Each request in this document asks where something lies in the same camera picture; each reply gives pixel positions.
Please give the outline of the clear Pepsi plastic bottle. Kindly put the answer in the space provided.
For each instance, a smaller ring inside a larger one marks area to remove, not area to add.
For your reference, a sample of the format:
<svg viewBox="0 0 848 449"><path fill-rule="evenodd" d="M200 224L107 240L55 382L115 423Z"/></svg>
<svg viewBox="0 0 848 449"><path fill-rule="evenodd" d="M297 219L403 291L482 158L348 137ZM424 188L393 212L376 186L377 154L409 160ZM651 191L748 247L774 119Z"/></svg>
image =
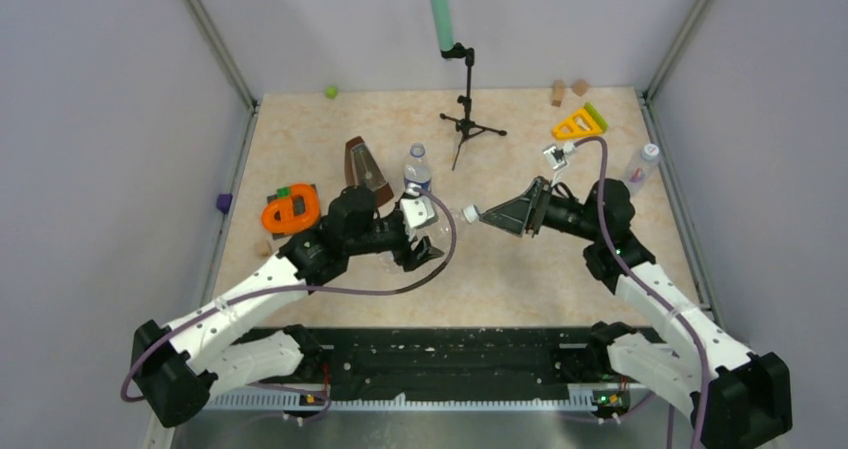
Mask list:
<svg viewBox="0 0 848 449"><path fill-rule="evenodd" d="M405 187L415 185L431 192L432 170L426 154L426 148L422 143L414 143L410 146L403 165Z"/></svg>

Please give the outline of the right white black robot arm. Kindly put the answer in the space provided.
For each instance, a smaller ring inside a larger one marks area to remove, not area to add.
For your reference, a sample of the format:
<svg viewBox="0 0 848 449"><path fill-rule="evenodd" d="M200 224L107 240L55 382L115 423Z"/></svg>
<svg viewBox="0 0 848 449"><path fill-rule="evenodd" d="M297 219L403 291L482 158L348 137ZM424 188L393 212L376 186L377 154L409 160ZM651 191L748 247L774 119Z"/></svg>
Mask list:
<svg viewBox="0 0 848 449"><path fill-rule="evenodd" d="M635 236L626 185L598 180L586 200L559 194L543 177L521 195L478 215L521 237L553 229L589 241L586 267L634 308L667 344L661 349L625 323L598 323L586 366L600 381L634 380L689 417L705 448L757 448L793 427L791 379L775 353L755 353L681 292Z"/></svg>

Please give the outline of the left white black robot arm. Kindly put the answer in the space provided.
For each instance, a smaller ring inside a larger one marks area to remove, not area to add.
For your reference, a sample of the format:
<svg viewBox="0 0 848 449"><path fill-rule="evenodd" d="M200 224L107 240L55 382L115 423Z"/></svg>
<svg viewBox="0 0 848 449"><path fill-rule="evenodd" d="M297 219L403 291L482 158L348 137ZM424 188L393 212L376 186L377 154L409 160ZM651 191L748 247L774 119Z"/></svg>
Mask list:
<svg viewBox="0 0 848 449"><path fill-rule="evenodd" d="M131 365L120 396L144 402L165 428L180 426L207 403L232 389L271 377L308 382L319 373L320 349L301 326L243 343L241 337L278 310L319 293L350 294L330 286L351 258L388 253L405 272L438 260L421 279L397 294L424 286L453 257L435 247L420 228L443 215L456 226L447 206L426 188L410 184L382 216L375 195L364 186L343 189L319 222L289 240L244 280L200 308L160 325L149 320L133 335Z"/></svg>

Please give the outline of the clear bottle white cap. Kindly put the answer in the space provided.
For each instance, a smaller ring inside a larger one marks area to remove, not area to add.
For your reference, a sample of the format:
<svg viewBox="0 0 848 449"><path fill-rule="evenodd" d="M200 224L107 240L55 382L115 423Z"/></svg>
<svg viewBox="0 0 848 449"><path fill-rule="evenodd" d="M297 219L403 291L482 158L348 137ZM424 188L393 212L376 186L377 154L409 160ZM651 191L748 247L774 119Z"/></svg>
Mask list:
<svg viewBox="0 0 848 449"><path fill-rule="evenodd" d="M413 246L423 237L429 237L432 241L432 244L443 250L446 254L453 236L457 236L457 242L459 241L460 234L466 230L468 224L462 217L461 211L462 208L450 208L450 214L454 220L455 229L451 229L450 224L447 218L443 215L443 213L438 212L438 221L421 229L417 229L414 232L413 238ZM403 268L401 265L397 265L394 262L394 257L391 252L383 252L378 254L378 260L382 264L382 267L391 274L400 274L403 272Z"/></svg>

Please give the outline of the white Pocari Sweat cap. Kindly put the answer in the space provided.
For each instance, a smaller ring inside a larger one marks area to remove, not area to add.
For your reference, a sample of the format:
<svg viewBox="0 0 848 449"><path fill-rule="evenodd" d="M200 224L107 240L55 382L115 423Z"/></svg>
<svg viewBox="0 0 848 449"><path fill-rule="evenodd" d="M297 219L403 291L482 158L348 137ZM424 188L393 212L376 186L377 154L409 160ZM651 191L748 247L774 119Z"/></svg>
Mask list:
<svg viewBox="0 0 848 449"><path fill-rule="evenodd" d="M479 210L475 205L468 205L464 207L461 211L461 215L468 224L473 224L478 221L480 217Z"/></svg>

